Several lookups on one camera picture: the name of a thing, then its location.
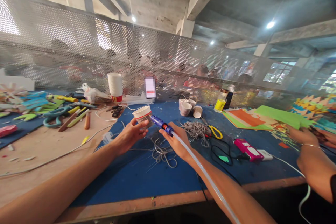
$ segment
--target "blurred phone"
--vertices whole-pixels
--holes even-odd
[[[146,98],[155,98],[156,90],[155,90],[155,78],[152,76],[145,77],[145,92]]]

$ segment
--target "blue table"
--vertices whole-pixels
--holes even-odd
[[[177,102],[155,102],[151,108],[153,115],[165,122],[173,121],[179,125],[189,120],[197,120],[193,117],[180,116]],[[280,140],[275,139],[270,132],[237,129],[222,114],[216,113],[212,106],[203,106],[203,116],[210,125],[223,133],[224,140],[232,147],[232,155],[240,154],[239,149],[232,143],[233,139],[245,138],[255,148],[264,149],[298,168],[296,160],[299,153],[294,149],[279,146]],[[132,111],[126,108],[111,131],[120,132],[123,128],[121,122],[126,124],[132,118]],[[161,137],[156,126],[149,129],[147,136],[153,139]],[[153,148],[148,137],[137,142],[133,148]],[[212,140],[212,144],[221,146],[217,140]],[[226,172],[219,164],[213,162],[210,149],[204,148],[200,141],[194,141],[191,145],[209,162]],[[336,162],[335,155],[327,154]],[[204,200],[196,172],[186,162],[177,156],[176,168],[170,168],[165,162],[153,166],[155,161],[150,156],[150,151],[130,150],[117,158],[77,197],[59,220],[86,218],[92,214],[121,215]],[[235,160],[233,166],[225,168],[249,192],[305,182],[295,170],[276,159],[259,164],[247,160],[241,162]]]

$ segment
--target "metal mesh panel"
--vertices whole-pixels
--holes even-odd
[[[227,88],[232,106],[284,108],[314,82],[301,68],[45,0],[0,0],[0,59],[8,75],[35,79],[37,88],[87,82],[109,93],[106,74],[118,72],[125,95],[140,94],[154,76],[159,98],[213,104]]]

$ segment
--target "hand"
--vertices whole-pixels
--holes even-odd
[[[319,146],[317,137],[309,129],[301,128],[298,130],[289,125],[287,125],[287,128],[289,129],[289,136],[298,143]]]
[[[174,132],[183,140],[183,142],[190,149],[192,149],[186,131],[181,127],[175,125],[173,122],[168,123],[168,125],[170,125],[174,129]],[[163,129],[160,129],[159,132],[167,139],[167,141],[170,143],[170,145],[180,158],[182,158],[183,160],[191,158],[189,152],[186,150],[186,148],[183,147],[180,141],[176,139],[176,137],[168,135]]]
[[[149,122],[143,121],[139,124],[135,118],[123,129],[123,131],[111,142],[116,147],[118,155],[127,152],[138,140],[144,138],[148,133],[148,129],[142,129]]]

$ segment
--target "window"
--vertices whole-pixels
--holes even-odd
[[[336,69],[319,90],[322,89],[325,89],[327,93],[336,93]]]
[[[20,35],[6,0],[0,0],[0,32]]]
[[[96,19],[96,26],[99,45],[105,50],[112,48],[109,25],[103,20]]]
[[[293,65],[295,65],[295,62],[273,63],[271,66],[273,71],[266,74],[264,81],[282,84]]]

